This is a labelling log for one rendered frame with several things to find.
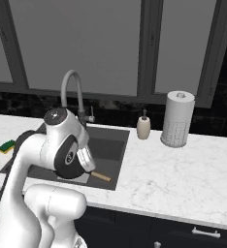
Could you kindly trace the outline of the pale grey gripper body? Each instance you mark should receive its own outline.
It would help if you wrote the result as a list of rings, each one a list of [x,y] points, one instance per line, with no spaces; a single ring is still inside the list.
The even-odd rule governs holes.
[[[91,151],[88,146],[86,146],[83,149],[79,149],[77,152],[77,156],[82,168],[86,172],[91,172],[96,169],[96,164],[94,162],[94,159],[92,157]]]

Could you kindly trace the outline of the dark grey sink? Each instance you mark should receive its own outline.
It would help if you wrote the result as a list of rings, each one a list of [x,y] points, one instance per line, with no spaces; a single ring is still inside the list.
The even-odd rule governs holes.
[[[89,134],[88,146],[96,163],[95,171],[109,177],[110,181],[105,181],[88,173],[76,179],[63,179],[59,178],[52,170],[45,170],[36,166],[30,167],[28,177],[114,191],[130,132],[96,126],[87,126],[86,130]]]

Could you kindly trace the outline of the green and yellow sponge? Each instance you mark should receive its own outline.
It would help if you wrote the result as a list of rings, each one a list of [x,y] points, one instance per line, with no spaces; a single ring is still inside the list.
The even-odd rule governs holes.
[[[11,149],[15,147],[16,142],[13,139],[10,139],[3,144],[0,145],[0,152],[1,153],[8,153]]]

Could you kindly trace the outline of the beige soap dispenser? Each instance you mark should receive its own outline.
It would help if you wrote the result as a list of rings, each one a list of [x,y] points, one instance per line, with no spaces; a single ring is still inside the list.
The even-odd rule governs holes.
[[[150,133],[150,119],[146,116],[146,109],[143,115],[139,117],[137,123],[137,136],[140,140],[146,140]]]

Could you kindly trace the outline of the dark cupboard door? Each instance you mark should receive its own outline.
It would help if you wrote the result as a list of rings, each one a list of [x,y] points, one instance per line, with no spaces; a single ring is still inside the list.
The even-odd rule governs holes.
[[[151,219],[89,206],[75,221],[88,248],[148,248]]]

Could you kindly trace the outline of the grey curved tap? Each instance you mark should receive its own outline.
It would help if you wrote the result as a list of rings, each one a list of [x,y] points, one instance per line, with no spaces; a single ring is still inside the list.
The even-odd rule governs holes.
[[[61,106],[64,108],[67,107],[67,86],[70,78],[75,79],[75,83],[77,87],[78,105],[79,105],[78,120],[83,127],[86,127],[87,122],[93,123],[95,121],[95,116],[93,114],[90,114],[89,116],[85,114],[83,99],[82,99],[82,90],[81,90],[81,78],[79,73],[75,70],[68,71],[65,74],[64,78],[62,79],[61,91],[60,91]]]

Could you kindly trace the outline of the white paper towel roll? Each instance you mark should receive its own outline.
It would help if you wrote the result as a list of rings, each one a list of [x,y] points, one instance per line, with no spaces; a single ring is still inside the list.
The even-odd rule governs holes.
[[[167,94],[163,132],[160,140],[173,148],[184,147],[195,107],[195,97],[185,91],[171,91]]]

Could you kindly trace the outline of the dark drawer front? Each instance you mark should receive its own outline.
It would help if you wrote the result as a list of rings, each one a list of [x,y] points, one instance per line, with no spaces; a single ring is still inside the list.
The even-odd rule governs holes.
[[[220,238],[192,234],[193,228],[200,231],[221,233]],[[161,248],[227,248],[227,231],[179,221],[153,218],[151,222],[149,247],[154,248],[154,242],[161,243]]]

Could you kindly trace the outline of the window with dark frame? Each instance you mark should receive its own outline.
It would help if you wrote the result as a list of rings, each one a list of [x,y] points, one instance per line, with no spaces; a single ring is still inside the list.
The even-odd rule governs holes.
[[[167,95],[155,91],[158,49],[164,0],[141,0],[139,62],[137,90],[133,96],[85,93],[90,100],[164,105]],[[17,40],[9,0],[0,0],[0,43],[10,69],[11,80],[0,81],[0,92],[56,96],[56,90],[35,89],[28,85],[27,75]],[[216,0],[203,69],[196,94],[196,106],[212,106],[218,77],[227,47],[227,0]]]

